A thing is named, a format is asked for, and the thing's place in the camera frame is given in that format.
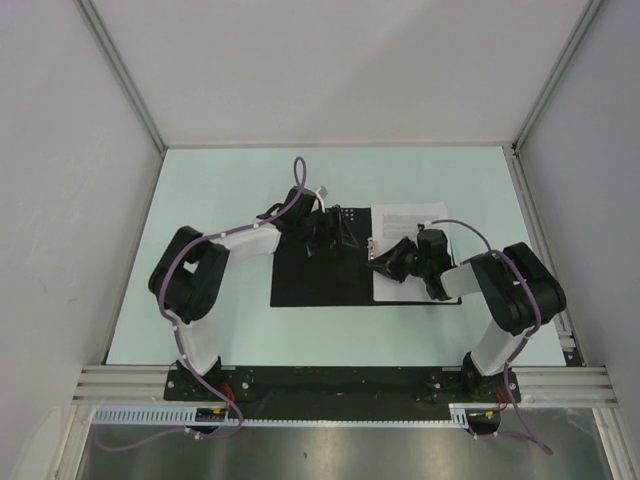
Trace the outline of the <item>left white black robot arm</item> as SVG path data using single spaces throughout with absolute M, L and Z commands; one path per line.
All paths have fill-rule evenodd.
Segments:
M 293 187 L 284 201 L 247 225 L 216 234 L 179 228 L 152 270 L 148 290 L 171 323 L 179 361 L 190 369 L 185 385 L 197 398 L 210 399 L 221 387 L 221 376 L 213 369 L 220 354 L 197 324 L 214 307 L 226 269 L 271 255 L 286 243 L 302 245 L 309 256 L 358 247 L 340 206 L 328 207 L 321 193 Z

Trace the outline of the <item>black clip folder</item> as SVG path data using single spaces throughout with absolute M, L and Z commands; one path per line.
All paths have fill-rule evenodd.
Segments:
M 339 247 L 309 256 L 300 244 L 281 245 L 273 257 L 271 306 L 346 307 L 377 304 L 373 300 L 375 272 L 365 266 L 368 260 L 377 257 L 372 239 L 371 208 L 342 209 L 359 247 Z

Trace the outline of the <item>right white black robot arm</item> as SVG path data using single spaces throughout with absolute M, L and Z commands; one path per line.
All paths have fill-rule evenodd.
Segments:
M 459 389 L 484 401 L 500 386 L 509 389 L 509 369 L 529 340 L 566 309 L 566 295 L 530 247 L 522 242 L 455 264 L 443 230 L 418 226 L 414 240 L 402 238 L 366 267 L 397 283 L 420 279 L 429 298 L 449 301 L 480 293 L 491 323 L 461 367 Z

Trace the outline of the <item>printed paper sheet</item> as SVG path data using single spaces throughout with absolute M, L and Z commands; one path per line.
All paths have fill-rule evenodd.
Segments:
M 383 254 L 403 237 L 415 241 L 417 224 L 433 222 L 448 217 L 443 202 L 431 204 L 372 204 L 372 239 L 377 256 Z M 422 279 L 408 277 L 403 283 L 389 280 L 378 273 L 373 274 L 373 300 L 376 303 L 408 302 L 436 303 L 429 297 Z

